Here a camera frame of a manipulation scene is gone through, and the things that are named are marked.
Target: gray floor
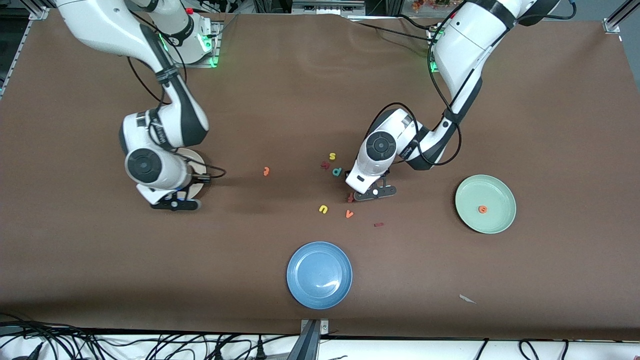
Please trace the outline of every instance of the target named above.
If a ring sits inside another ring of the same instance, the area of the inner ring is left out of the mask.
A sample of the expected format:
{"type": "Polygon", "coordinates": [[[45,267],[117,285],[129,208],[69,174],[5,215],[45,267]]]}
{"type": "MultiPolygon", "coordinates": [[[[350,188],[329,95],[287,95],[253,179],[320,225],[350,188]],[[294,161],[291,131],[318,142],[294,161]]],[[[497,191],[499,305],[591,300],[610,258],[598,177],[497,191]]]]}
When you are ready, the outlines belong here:
{"type": "MultiPolygon", "coordinates": [[[[576,0],[578,12],[574,20],[602,20],[613,13],[622,2],[623,0],[576,0]]],[[[571,14],[571,10],[571,4],[563,0],[553,13],[568,15],[571,14]]],[[[620,25],[620,37],[640,90],[640,10],[636,10],[620,25]]]]}

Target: green plate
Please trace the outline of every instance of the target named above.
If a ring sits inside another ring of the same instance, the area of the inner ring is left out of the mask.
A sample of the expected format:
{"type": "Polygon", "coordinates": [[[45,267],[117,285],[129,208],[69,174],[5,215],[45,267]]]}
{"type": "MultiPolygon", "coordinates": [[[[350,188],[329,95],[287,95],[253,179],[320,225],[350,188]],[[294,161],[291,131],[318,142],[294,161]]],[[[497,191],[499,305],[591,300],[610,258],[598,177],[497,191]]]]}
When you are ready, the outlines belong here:
{"type": "Polygon", "coordinates": [[[516,199],[502,181],[489,175],[474,175],[458,187],[456,210],[473,230],[497,234],[516,218],[516,199]]]}

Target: brown table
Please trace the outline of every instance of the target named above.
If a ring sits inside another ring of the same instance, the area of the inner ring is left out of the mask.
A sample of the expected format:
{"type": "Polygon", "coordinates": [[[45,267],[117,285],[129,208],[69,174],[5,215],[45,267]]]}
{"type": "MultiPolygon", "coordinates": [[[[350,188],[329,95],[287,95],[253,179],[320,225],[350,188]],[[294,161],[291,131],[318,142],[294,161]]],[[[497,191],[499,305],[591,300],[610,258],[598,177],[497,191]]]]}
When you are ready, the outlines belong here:
{"type": "Polygon", "coordinates": [[[516,28],[486,64],[459,158],[396,165],[396,196],[348,204],[320,162],[335,152],[351,168],[389,102],[438,122],[425,55],[420,40],[333,15],[240,16],[220,66],[188,76],[211,123],[195,149],[228,176],[200,211],[170,213],[137,193],[118,146],[122,118],[155,101],[124,58],[52,12],[0,102],[0,305],[85,327],[296,332],[323,317],[339,334],[638,339],[640,96],[618,37],[597,22],[516,28]],[[458,218],[455,189],[473,174],[513,190],[507,231],[458,218]],[[354,271],[327,311],[285,281],[291,254],[319,240],[354,271]]]}

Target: robotic arm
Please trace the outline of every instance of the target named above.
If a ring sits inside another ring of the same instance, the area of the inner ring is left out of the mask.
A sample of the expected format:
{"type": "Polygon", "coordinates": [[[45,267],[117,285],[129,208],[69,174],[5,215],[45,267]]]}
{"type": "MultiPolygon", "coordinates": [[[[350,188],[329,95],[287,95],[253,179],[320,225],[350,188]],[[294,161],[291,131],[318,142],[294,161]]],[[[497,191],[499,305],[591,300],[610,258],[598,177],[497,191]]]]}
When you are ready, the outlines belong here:
{"type": "MultiPolygon", "coordinates": [[[[163,4],[170,2],[179,4],[179,0],[163,0],[163,4]]],[[[173,150],[202,142],[209,123],[159,37],[129,13],[124,0],[58,0],[57,5],[78,40],[105,53],[141,60],[154,71],[171,100],[169,105],[126,116],[120,128],[125,169],[142,196],[153,206],[200,179],[173,150]]],[[[197,200],[179,201],[173,202],[174,208],[200,205],[197,200]]]]}
{"type": "Polygon", "coordinates": [[[399,156],[414,170],[438,163],[451,136],[467,114],[482,86],[482,68],[502,37],[525,15],[527,26],[540,21],[529,14],[547,14],[559,0],[471,0],[453,12],[433,42],[438,70],[453,98],[434,130],[426,129],[402,109],[376,118],[360,146],[347,184],[360,194],[383,176],[399,156]]]}

